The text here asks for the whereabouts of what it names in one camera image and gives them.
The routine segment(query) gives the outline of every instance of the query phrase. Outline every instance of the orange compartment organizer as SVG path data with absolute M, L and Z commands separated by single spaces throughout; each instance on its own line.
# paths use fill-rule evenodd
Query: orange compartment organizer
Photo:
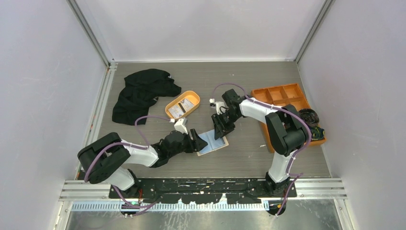
M 300 89 L 297 83 L 289 85 L 274 86 L 268 88 L 255 89 L 251 91 L 251 96 L 255 99 L 279 106 L 285 106 L 287 104 L 293 105 L 297 111 L 305 108 L 309 108 L 309 103 L 306 100 L 305 95 Z M 262 132 L 267 141 L 267 146 L 270 152 L 275 152 L 272 147 L 271 139 L 269 137 L 268 129 L 266 124 L 260 122 Z M 321 145 L 326 142 L 327 139 L 324 136 L 323 140 L 315 140 L 310 142 L 310 146 Z

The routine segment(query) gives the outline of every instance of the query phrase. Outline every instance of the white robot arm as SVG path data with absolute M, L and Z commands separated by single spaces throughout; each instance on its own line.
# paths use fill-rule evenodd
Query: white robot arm
M 264 106 L 254 98 L 247 99 L 238 96 L 234 90 L 228 90 L 222 95 L 224 102 L 210 99 L 216 114 L 212 115 L 215 139 L 222 138 L 234 130 L 234 122 L 240 117 L 252 117 L 267 125 L 272 146 L 275 149 L 272 165 L 265 175 L 269 193 L 280 192 L 289 183 L 289 170 L 294 153 L 301 148 L 308 139 L 305 127 L 296 119 L 279 110 L 272 109 L 281 106 Z M 298 115 L 295 107 L 283 107 Z
M 90 167 L 89 182 L 97 184 L 105 181 L 131 196 L 132 191 L 137 191 L 137 186 L 134 186 L 137 179 L 131 170 L 121 167 L 123 164 L 142 164 L 156 168 L 181 152 L 197 152 L 207 146 L 207 142 L 202 140 L 194 129 L 188 132 L 186 122 L 186 118 L 179 119 L 174 125 L 174 131 L 150 146 L 133 144 L 121 139 L 117 133 L 110 133 L 85 147 L 78 153 L 78 158 L 84 170 L 88 171 L 100 151 L 116 143 Z

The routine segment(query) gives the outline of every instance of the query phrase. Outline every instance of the white plastic piece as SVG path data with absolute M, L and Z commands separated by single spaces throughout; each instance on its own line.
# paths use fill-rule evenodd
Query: white plastic piece
M 188 121 L 188 119 L 186 119 L 186 118 L 179 119 L 174 125 L 175 130 L 179 131 L 181 133 L 184 133 L 184 134 L 188 134 L 188 130 L 186 128 L 187 121 Z
M 124 162 L 125 164 L 142 164 L 149 167 L 158 161 L 158 154 L 152 146 L 148 146 L 148 149 L 136 149 L 128 146 L 124 146 L 124 148 L 130 152 L 130 158 Z
M 221 108 L 221 107 L 225 107 L 226 104 L 224 104 L 224 102 L 216 102 L 215 105 L 216 105 L 216 112 L 217 112 L 217 114 L 218 114 L 218 115 L 222 114 L 223 111 L 222 111 L 222 108 Z
M 127 169 L 120 167 L 105 182 L 115 185 L 121 190 L 127 190 L 134 185 L 134 178 Z
M 252 117 L 265 124 L 266 124 L 265 116 L 270 113 L 277 112 L 276 109 L 269 109 L 263 105 L 253 103 L 251 100 L 248 100 L 248 99 L 245 99 L 240 103 L 240 110 L 241 110 L 242 115 Z
M 121 140 L 124 143 L 129 143 L 132 146 L 147 147 L 142 145 L 136 145 L 125 140 Z M 130 146 L 124 146 L 130 157 L 124 162 L 128 164 L 142 164 L 144 166 L 152 166 L 158 161 L 159 157 L 157 152 L 152 146 L 148 146 L 148 149 L 137 149 Z M 121 190 L 127 190 L 134 184 L 134 178 L 131 173 L 123 167 L 118 168 L 105 182 L 117 186 Z
M 271 168 L 268 170 L 268 174 L 274 182 L 279 183 L 289 177 L 289 173 L 286 173 L 286 168 L 288 167 L 289 160 L 295 152 L 296 150 L 291 152 L 287 157 L 280 155 L 277 152 L 274 153 Z

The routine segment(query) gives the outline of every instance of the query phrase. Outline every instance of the black cloth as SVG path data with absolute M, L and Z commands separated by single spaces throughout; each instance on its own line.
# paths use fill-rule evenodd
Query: black cloth
M 118 96 L 113 108 L 112 120 L 116 123 L 133 126 L 139 117 L 148 115 L 148 110 L 155 105 L 158 97 L 177 96 L 182 90 L 175 85 L 174 79 L 166 71 L 146 69 L 128 75 L 125 87 Z M 144 125 L 147 119 L 138 124 Z

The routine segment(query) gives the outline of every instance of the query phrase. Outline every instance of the wood grain surface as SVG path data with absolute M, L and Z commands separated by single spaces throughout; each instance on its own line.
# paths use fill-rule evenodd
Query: wood grain surface
M 114 75 L 113 85 L 102 120 L 99 137 L 117 132 L 122 139 L 144 144 L 133 126 L 112 121 L 112 111 L 120 91 L 124 88 L 124 77 L 143 69 L 162 69 L 171 74 L 182 92 L 195 91 L 200 96 L 200 106 L 188 118 L 187 128 L 195 128 L 198 133 L 213 129 L 211 115 L 215 110 L 209 106 L 213 88 L 224 82 L 243 86 L 250 94 L 252 89 L 289 83 L 299 83 L 302 87 L 297 65 L 294 62 L 175 62 L 175 63 L 120 63 Z M 221 95 L 233 86 L 220 86 L 214 97 Z M 167 117 L 165 106 L 173 97 L 160 97 L 149 109 L 150 115 Z M 171 158 L 168 164 L 159 168 L 143 165 L 125 165 L 137 177 L 264 177 L 272 163 L 273 153 L 267 149 L 259 122 L 253 118 L 240 118 L 236 129 L 227 135 L 229 146 L 198 157 L 196 153 L 181 153 Z M 140 126 L 150 143 L 164 138 L 173 125 L 161 119 L 148 118 Z M 309 147 L 300 153 L 293 164 L 293 173 L 304 173 L 304 177 L 329 177 L 326 161 L 320 146 Z

